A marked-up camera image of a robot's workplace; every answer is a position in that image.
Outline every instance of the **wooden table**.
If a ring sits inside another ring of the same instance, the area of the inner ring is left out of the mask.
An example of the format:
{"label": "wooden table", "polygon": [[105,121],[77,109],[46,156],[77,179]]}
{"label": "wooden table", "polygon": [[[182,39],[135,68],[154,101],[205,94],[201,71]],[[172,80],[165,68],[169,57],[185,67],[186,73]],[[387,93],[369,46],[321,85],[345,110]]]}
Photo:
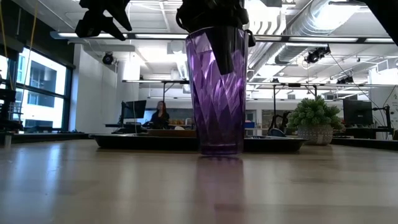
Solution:
{"label": "wooden table", "polygon": [[397,223],[398,154],[98,151],[94,140],[0,150],[0,223]]}

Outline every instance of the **faceted plastic tumbler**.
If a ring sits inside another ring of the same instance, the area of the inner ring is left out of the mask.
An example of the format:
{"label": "faceted plastic tumbler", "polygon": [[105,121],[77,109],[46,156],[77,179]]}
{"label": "faceted plastic tumbler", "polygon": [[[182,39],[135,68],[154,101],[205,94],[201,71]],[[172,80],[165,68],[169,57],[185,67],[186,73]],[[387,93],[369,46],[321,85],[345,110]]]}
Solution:
{"label": "faceted plastic tumbler", "polygon": [[204,155],[243,151],[248,35],[210,27],[186,39],[190,86],[200,150]]}

